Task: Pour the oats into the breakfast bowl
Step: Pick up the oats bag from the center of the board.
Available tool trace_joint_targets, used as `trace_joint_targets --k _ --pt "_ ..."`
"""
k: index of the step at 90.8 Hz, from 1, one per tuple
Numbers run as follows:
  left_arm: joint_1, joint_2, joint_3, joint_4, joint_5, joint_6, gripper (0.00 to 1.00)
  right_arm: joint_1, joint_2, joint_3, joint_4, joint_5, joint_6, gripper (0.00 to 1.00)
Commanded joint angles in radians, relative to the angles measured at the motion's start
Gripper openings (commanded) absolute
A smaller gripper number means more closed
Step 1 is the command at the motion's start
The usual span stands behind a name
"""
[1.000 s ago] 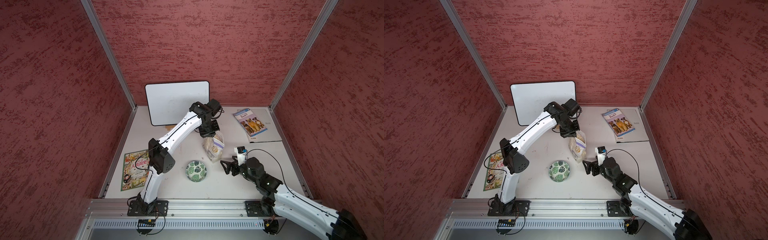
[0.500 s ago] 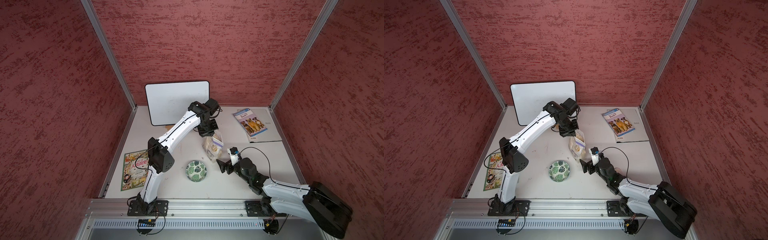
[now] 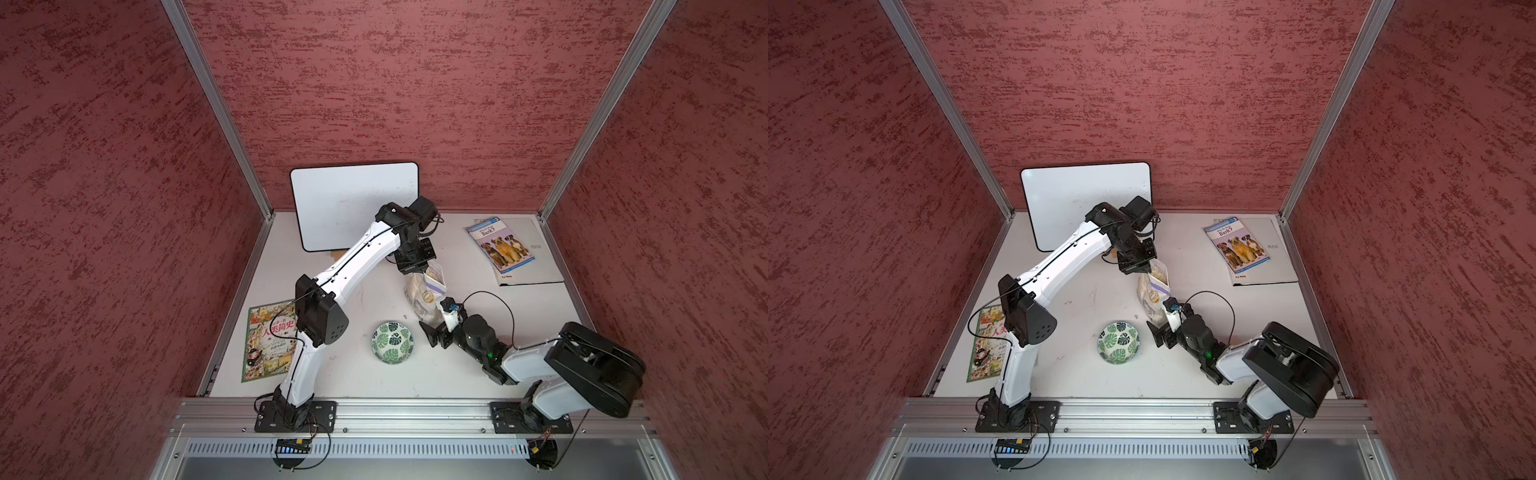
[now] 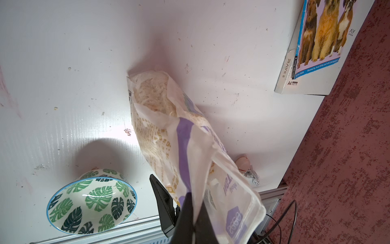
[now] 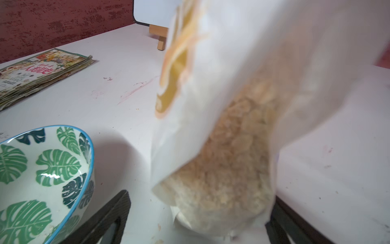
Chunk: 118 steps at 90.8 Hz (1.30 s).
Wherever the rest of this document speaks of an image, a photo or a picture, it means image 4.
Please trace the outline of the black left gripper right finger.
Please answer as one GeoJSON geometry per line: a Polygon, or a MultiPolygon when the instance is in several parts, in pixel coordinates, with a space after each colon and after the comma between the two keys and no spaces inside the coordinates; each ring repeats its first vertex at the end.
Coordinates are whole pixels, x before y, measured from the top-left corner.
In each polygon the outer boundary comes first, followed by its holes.
{"type": "Polygon", "coordinates": [[[194,220],[194,208],[192,194],[187,193],[183,208],[175,225],[171,244],[219,244],[205,206],[202,207],[196,220],[194,220]]]}

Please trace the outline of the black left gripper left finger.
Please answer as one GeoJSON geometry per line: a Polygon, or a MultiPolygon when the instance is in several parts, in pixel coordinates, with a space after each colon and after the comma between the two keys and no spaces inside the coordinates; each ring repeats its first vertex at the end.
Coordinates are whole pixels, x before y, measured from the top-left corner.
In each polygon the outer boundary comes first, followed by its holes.
{"type": "Polygon", "coordinates": [[[174,208],[173,198],[153,174],[150,175],[149,180],[157,203],[161,229],[166,237],[172,237],[180,207],[174,208]]]}

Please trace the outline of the clear oats bag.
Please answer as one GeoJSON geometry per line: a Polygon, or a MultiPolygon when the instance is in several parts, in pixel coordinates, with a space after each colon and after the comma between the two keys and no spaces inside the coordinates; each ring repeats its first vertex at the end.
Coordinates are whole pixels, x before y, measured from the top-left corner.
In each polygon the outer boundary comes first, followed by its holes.
{"type": "Polygon", "coordinates": [[[170,196],[183,207],[190,194],[192,223],[205,210],[219,243],[247,243],[266,209],[204,115],[166,72],[133,74],[128,87],[141,152],[170,196]]]}

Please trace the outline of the green leaf pattern bowl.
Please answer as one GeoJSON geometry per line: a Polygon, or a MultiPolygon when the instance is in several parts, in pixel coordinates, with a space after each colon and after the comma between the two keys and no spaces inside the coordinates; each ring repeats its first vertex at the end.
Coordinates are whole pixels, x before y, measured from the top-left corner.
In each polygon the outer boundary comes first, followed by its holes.
{"type": "Polygon", "coordinates": [[[47,205],[46,216],[61,232],[91,235],[123,223],[137,201],[135,189],[120,172],[94,169],[57,191],[47,205]]]}

